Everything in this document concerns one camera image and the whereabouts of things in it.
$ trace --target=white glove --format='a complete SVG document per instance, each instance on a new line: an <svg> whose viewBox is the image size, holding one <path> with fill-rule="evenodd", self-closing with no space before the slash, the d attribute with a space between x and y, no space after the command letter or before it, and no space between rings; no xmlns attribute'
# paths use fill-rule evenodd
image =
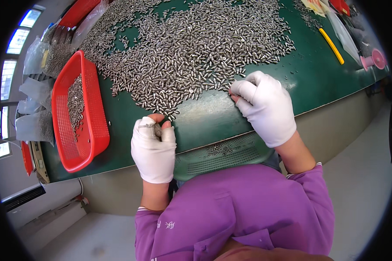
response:
<svg viewBox="0 0 392 261"><path fill-rule="evenodd" d="M143 180L155 184L168 183L173 177L176 157L174 127L167 121L160 128L158 122L164 118L161 114L152 114L150 117L136 121L131 140L131 155Z"/></svg>
<svg viewBox="0 0 392 261"><path fill-rule="evenodd" d="M230 94L242 115L268 147L282 145L295 133L291 97L280 82L270 75L253 72L245 81L235 81Z"/></svg>

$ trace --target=purple shirt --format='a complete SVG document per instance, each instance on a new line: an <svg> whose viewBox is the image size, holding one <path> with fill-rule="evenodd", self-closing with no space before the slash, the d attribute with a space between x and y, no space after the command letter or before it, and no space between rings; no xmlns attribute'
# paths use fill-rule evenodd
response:
<svg viewBox="0 0 392 261"><path fill-rule="evenodd" d="M334 210L322 165L286 179L262 164L199 175L164 211L139 207L138 261L213 260L229 237L272 250L328 255Z"/></svg>

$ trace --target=purple sleeve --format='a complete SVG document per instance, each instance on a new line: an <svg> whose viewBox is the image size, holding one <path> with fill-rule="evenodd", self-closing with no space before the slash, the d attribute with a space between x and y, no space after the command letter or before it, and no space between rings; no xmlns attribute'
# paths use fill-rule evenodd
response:
<svg viewBox="0 0 392 261"><path fill-rule="evenodd" d="M135 257L137 261L151 260L152 245L158 218L162 211L151 211L139 207L135 215Z"/></svg>
<svg viewBox="0 0 392 261"><path fill-rule="evenodd" d="M322 163L317 163L312 170L305 171L300 174L289 174L287 179L294 180L302 185L305 194L311 201L321 226L323 245L325 246L327 255L331 250L332 240L334 237L334 208L328 194L328 189L322 177Z"/></svg>

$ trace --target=forearm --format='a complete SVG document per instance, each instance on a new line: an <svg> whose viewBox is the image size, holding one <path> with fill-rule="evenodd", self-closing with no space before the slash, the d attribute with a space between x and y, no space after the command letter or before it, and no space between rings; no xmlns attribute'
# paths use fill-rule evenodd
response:
<svg viewBox="0 0 392 261"><path fill-rule="evenodd" d="M298 131L285 143L274 148L282 157L285 168L289 173L297 174L312 170L315 159L303 143Z"/></svg>
<svg viewBox="0 0 392 261"><path fill-rule="evenodd" d="M145 180L142 183L141 206L153 211L165 210L170 203L168 197L169 183L152 184Z"/></svg>

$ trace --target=perforated basket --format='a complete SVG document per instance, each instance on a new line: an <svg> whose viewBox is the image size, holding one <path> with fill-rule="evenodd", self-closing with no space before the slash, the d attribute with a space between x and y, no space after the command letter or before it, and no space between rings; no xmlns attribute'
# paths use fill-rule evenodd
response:
<svg viewBox="0 0 392 261"><path fill-rule="evenodd" d="M84 111L83 125L77 129L77 142L68 113L68 88L81 73ZM52 92L52 121L58 153L64 168L76 172L87 166L109 145L109 130L100 96L97 70L79 50L68 60L54 84Z"/></svg>

